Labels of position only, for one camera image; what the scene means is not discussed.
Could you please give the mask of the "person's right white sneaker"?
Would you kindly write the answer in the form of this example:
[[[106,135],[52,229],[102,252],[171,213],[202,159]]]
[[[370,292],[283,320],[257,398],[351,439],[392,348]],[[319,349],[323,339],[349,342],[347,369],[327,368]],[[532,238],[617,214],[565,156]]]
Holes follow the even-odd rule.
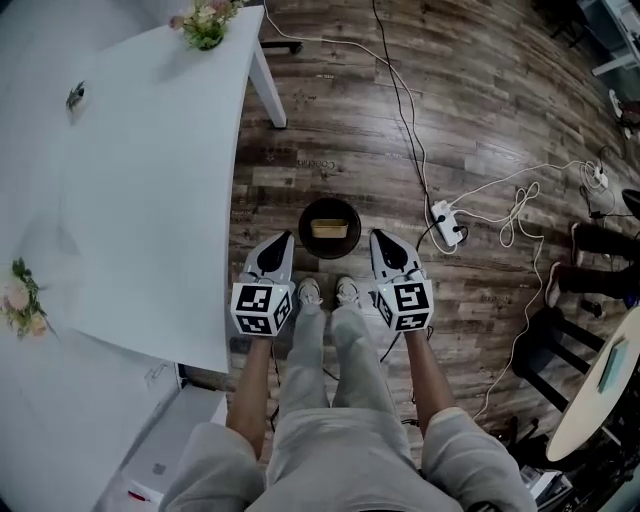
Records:
[[[359,304],[359,290],[356,282],[349,276],[341,276],[336,282],[336,301],[339,306]]]

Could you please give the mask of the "small white table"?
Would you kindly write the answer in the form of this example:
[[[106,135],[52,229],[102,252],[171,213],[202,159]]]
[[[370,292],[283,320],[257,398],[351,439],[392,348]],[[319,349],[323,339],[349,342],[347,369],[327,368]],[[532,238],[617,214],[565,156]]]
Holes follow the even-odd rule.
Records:
[[[640,0],[601,0],[623,38],[627,51],[591,70],[594,77],[620,67],[640,67]]]

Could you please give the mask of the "person's grey sweatshirt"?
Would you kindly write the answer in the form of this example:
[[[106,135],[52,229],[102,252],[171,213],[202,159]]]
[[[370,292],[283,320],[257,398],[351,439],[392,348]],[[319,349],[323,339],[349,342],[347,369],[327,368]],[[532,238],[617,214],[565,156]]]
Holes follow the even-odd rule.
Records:
[[[287,414],[270,462],[237,432],[198,425],[161,512],[537,512],[517,463],[458,407],[437,413],[421,462],[391,414],[317,408]]]

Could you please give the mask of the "person's white sneaker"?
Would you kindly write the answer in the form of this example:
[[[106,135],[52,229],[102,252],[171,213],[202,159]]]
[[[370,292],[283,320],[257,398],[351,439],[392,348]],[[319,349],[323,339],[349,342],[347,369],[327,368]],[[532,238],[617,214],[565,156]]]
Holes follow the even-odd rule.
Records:
[[[306,277],[301,280],[297,289],[298,301],[302,306],[320,306],[323,303],[321,292],[314,278]]]
[[[359,304],[359,290],[356,282],[349,276],[341,276],[336,282],[336,301],[339,306]]]

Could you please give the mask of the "white box grey logo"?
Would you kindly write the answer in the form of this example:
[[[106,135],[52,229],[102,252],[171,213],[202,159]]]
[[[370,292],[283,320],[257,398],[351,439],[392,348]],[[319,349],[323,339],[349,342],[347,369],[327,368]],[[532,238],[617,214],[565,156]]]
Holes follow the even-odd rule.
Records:
[[[134,503],[157,506],[177,474],[185,447],[195,427],[204,422],[222,425],[227,400],[222,391],[185,385],[150,429],[122,471],[128,490],[151,500]]]

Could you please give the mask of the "long white table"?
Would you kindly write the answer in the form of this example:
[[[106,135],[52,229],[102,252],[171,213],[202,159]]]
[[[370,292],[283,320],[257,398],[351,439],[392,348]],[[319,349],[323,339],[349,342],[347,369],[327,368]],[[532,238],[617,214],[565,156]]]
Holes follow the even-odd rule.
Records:
[[[14,0],[0,15],[0,269],[23,258],[64,328],[229,369],[228,246],[253,85],[287,124],[264,10],[190,48],[146,0]],[[82,102],[65,101],[85,81]]]

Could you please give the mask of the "person's left forearm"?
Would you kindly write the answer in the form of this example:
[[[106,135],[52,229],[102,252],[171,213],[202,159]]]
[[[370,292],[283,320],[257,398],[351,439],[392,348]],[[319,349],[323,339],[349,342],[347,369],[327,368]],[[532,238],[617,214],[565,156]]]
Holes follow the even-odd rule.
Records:
[[[267,401],[269,396],[269,361],[272,340],[257,337],[251,340],[244,369],[236,387],[226,419],[226,427],[243,437],[261,458],[266,435]]]

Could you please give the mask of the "black stool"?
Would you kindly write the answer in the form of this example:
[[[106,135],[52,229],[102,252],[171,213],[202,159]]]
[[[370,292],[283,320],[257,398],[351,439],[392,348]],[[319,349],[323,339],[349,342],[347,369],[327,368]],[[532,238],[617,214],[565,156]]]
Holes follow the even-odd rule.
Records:
[[[543,307],[517,336],[511,367],[514,374],[534,387],[557,410],[563,412],[569,401],[546,382],[540,372],[554,357],[586,375],[590,364],[562,345],[565,337],[599,353],[605,340],[567,320],[559,308]]]

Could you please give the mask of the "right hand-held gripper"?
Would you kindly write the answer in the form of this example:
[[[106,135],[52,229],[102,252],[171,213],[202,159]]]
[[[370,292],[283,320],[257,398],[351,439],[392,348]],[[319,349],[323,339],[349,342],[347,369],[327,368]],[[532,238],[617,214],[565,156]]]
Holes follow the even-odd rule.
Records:
[[[382,229],[371,231],[370,249],[375,307],[386,325],[394,332],[425,329],[434,313],[433,288],[417,250]]]

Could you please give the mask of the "pale yellow plastic cup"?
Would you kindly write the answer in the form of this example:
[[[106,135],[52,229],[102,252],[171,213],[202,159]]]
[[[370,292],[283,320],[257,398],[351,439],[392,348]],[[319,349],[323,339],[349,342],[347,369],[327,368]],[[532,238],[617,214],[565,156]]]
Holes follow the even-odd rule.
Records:
[[[344,219],[313,219],[310,227],[315,239],[345,239],[349,222]]]

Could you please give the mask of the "black round waste bin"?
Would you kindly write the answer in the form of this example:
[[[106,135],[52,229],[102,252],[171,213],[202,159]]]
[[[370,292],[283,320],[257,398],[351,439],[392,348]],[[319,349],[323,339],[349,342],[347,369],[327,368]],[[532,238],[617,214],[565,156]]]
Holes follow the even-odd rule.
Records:
[[[315,239],[311,234],[313,219],[344,219],[349,222],[345,239]],[[307,251],[321,259],[338,259],[349,254],[361,236],[361,220],[357,211],[347,202],[336,198],[321,198],[312,202],[300,216],[298,234]]]

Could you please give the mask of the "small pale flower bouquet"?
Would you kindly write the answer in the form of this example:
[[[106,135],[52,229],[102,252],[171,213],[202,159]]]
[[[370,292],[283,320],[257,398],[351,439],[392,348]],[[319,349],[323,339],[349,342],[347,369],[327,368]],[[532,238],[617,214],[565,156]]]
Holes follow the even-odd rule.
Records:
[[[224,38],[227,24],[247,0],[193,0],[190,11],[172,16],[169,27],[180,31],[191,48],[208,51]]]

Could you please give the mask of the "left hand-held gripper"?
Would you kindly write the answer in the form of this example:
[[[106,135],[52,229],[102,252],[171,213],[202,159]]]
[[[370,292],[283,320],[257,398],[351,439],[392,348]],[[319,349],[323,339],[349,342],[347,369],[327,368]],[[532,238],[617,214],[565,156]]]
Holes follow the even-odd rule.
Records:
[[[231,316],[240,333],[279,334],[292,311],[293,255],[291,232],[264,240],[248,254],[231,297]]]

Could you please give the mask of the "large pink flower bouquet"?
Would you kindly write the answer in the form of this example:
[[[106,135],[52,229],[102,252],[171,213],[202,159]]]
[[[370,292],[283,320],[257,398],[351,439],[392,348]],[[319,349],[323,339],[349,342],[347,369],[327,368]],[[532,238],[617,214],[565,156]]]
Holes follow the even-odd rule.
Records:
[[[19,340],[44,336],[49,328],[47,314],[39,300],[40,287],[23,258],[0,272],[0,317]]]

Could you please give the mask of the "round pale table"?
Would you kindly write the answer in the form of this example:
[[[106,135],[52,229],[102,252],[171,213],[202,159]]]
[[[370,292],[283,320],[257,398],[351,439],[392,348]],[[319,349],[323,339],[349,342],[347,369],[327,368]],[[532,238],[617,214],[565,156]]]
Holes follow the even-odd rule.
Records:
[[[621,337],[628,339],[629,345],[618,380],[604,394],[599,394],[598,384],[609,352]],[[547,445],[546,457],[549,461],[556,462],[567,457],[600,429],[624,393],[639,358],[640,306],[627,312],[590,366],[581,387],[563,412]]]

